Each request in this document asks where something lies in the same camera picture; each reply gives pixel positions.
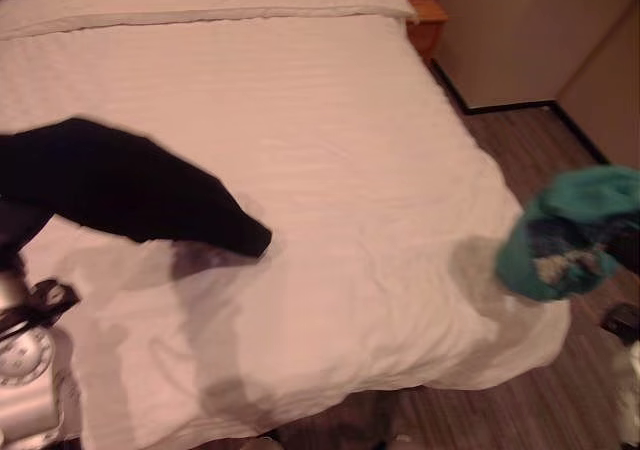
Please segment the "baseboard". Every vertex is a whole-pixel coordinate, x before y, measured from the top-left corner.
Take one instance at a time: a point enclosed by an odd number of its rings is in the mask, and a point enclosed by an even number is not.
[[[602,165],[608,165],[611,162],[604,154],[598,149],[598,147],[587,137],[576,122],[562,109],[562,107],[555,100],[540,100],[536,102],[521,102],[521,103],[509,103],[506,105],[490,105],[487,107],[474,107],[470,108],[467,105],[464,97],[458,92],[447,73],[442,69],[438,62],[432,60],[431,69],[438,75],[438,77],[447,86],[447,89],[453,95],[456,103],[465,115],[479,115],[482,113],[492,112],[505,112],[508,110],[520,110],[522,108],[537,108],[537,107],[549,107],[553,113],[564,123],[565,127],[569,129],[571,133],[576,137],[580,144],[585,148],[587,152],[593,157],[593,159]]]
[[[609,165],[611,161],[604,156],[604,154],[598,149],[598,147],[591,141],[587,134],[578,126],[576,122],[565,112],[558,102],[553,102],[549,105],[549,108],[556,114],[556,116],[562,120],[565,127],[569,129],[571,133],[578,139],[589,155],[601,165]]]
[[[537,107],[547,107],[553,105],[555,102],[553,100],[540,100],[536,102],[520,102],[520,103],[507,103],[504,105],[490,105],[487,107],[469,107],[464,97],[458,92],[458,89],[453,84],[447,73],[442,69],[438,62],[435,60],[431,61],[431,69],[440,77],[440,79],[447,86],[447,89],[455,98],[456,103],[462,110],[465,115],[478,115],[481,113],[492,113],[492,112],[505,112],[507,110],[519,110],[521,108],[537,108]]]

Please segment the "wall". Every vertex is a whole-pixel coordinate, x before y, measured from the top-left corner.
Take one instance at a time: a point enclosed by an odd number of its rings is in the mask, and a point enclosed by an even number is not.
[[[640,0],[559,95],[558,103],[612,162],[640,168]]]
[[[552,100],[633,0],[441,0],[437,62],[470,107]]]

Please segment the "white bedsheet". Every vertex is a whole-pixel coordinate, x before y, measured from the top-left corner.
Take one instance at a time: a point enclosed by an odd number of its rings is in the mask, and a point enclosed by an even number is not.
[[[0,5],[2,131],[81,114],[147,134],[274,230],[248,265],[62,219],[28,246],[33,280],[83,297],[60,328],[85,447],[189,448],[359,390],[485,388],[549,363],[567,304],[494,280],[519,208],[407,41],[406,0],[193,1],[165,0],[183,22],[167,24],[158,0]]]

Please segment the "silver object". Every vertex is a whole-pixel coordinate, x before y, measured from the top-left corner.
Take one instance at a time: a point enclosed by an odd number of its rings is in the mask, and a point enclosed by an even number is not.
[[[29,295],[21,275],[0,272],[1,313],[26,304]],[[62,415],[54,390],[54,353],[54,341],[42,327],[0,341],[2,450],[35,450],[57,439]]]

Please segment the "dial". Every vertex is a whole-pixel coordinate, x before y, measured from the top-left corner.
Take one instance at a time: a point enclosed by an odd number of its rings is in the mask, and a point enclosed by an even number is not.
[[[35,380],[47,369],[52,357],[51,338],[40,328],[0,342],[0,387]]]

